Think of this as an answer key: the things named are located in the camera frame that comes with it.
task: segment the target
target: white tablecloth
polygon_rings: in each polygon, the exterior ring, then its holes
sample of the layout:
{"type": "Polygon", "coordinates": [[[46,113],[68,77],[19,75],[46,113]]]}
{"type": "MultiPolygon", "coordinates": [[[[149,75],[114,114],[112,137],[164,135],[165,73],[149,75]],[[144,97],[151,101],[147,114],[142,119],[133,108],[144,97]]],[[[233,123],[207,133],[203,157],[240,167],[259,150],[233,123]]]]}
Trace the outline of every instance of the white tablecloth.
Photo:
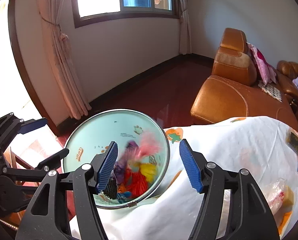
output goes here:
{"type": "MultiPolygon", "coordinates": [[[[295,199],[285,235],[298,220],[298,157],[285,143],[289,126],[264,116],[234,120],[181,127],[183,138],[194,151],[203,153],[207,161],[217,163],[224,170],[248,169],[260,187],[284,178],[295,199]]],[[[162,194],[159,198],[149,198],[132,208],[98,209],[110,240],[188,239],[203,195],[190,185],[179,155],[179,142],[169,143],[170,164],[155,194],[162,194]]],[[[73,236],[80,238],[76,217],[70,221],[70,227],[73,236]]]]}

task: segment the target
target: metal rim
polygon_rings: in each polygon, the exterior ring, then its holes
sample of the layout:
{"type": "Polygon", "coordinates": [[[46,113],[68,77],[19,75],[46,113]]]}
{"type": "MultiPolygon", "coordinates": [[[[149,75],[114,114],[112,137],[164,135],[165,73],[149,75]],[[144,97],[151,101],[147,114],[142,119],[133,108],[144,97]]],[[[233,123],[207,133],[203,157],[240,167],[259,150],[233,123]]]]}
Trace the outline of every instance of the metal rim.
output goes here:
{"type": "MultiPolygon", "coordinates": [[[[153,120],[150,116],[142,113],[142,112],[139,112],[139,111],[135,111],[135,110],[131,110],[131,109],[111,109],[111,110],[107,110],[107,111],[104,111],[104,112],[101,112],[101,113],[98,113],[98,114],[95,114],[93,115],[92,117],[88,118],[87,120],[85,120],[84,122],[82,122],[72,133],[71,135],[68,137],[66,143],[65,143],[65,148],[67,147],[67,144],[71,138],[71,136],[84,124],[86,123],[87,121],[89,121],[90,119],[92,118],[95,118],[99,115],[102,115],[102,114],[106,114],[106,113],[109,113],[109,112],[116,112],[116,111],[128,111],[128,112],[134,112],[134,113],[137,113],[137,114],[140,114],[140,115],[143,115],[145,117],[147,117],[149,120],[151,120],[159,129],[160,131],[162,132],[162,134],[164,135],[164,138],[165,138],[165,142],[166,142],[166,145],[167,145],[167,157],[166,157],[166,161],[165,161],[165,167],[164,167],[164,170],[161,172],[160,174],[160,178],[158,179],[158,182],[156,183],[156,186],[153,188],[152,186],[150,187],[149,190],[147,190],[142,196],[134,199],[134,200],[131,200],[129,202],[126,202],[124,204],[116,204],[116,205],[112,205],[112,206],[105,206],[105,205],[101,205],[101,204],[98,204],[98,203],[95,203],[96,204],[96,207],[98,208],[102,208],[102,209],[120,209],[120,208],[125,208],[125,207],[129,207],[129,205],[131,203],[133,203],[133,205],[136,205],[137,203],[139,203],[140,201],[142,200],[145,200],[147,198],[149,198],[155,191],[156,189],[160,186],[163,178],[164,178],[164,175],[165,173],[167,172],[167,169],[168,169],[168,166],[169,166],[169,161],[170,161],[170,145],[169,145],[169,140],[167,138],[167,135],[165,134],[164,130],[156,123],[155,120],[153,120]]],[[[63,159],[61,160],[61,168],[62,168],[62,171],[65,172],[65,169],[64,169],[64,166],[63,166],[63,159]]]]}

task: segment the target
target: yellow yarn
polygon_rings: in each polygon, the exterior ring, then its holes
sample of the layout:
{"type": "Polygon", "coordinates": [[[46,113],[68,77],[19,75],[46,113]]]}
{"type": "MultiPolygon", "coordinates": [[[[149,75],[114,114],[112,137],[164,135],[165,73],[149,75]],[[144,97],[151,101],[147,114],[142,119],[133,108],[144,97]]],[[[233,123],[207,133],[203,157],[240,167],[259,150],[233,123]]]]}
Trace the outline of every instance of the yellow yarn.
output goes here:
{"type": "Polygon", "coordinates": [[[156,176],[156,166],[151,163],[141,163],[140,172],[146,177],[146,181],[153,183],[154,177],[156,176]]]}

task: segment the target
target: window frame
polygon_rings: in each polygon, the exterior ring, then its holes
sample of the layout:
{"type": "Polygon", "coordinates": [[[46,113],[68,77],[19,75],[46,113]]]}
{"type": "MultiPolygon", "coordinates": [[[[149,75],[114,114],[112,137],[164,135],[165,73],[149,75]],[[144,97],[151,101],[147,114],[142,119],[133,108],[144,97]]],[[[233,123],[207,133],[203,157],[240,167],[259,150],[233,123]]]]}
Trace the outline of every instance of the window frame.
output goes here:
{"type": "Polygon", "coordinates": [[[74,27],[79,28],[93,23],[125,19],[125,18],[137,18],[137,17],[160,17],[160,18],[175,18],[179,19],[179,0],[171,0],[172,10],[165,10],[159,8],[142,8],[142,7],[125,7],[123,6],[123,0],[120,0],[121,11],[102,13],[96,15],[89,15],[80,17],[78,0],[71,0],[73,22],[74,27]]]}

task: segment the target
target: mint green bucket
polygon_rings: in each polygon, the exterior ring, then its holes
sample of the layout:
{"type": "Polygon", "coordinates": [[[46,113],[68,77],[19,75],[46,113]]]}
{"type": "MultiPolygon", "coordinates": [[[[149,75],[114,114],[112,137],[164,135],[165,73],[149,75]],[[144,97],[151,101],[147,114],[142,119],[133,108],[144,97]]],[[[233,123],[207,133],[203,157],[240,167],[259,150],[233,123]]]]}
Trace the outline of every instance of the mint green bucket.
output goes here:
{"type": "Polygon", "coordinates": [[[158,124],[149,116],[128,109],[114,109],[94,115],[79,125],[68,138],[65,148],[69,154],[63,159],[64,172],[76,170],[85,163],[90,163],[93,157],[103,153],[111,141],[118,144],[118,159],[124,152],[127,142],[134,140],[140,143],[141,134],[149,131],[155,136],[161,146],[160,151],[154,155],[145,157],[142,163],[153,162],[156,164],[157,174],[153,184],[138,198],[120,204],[118,200],[112,200],[103,193],[94,195],[98,208],[119,209],[135,206],[140,201],[153,195],[160,185],[168,168],[170,159],[170,147],[168,139],[158,124]]]}

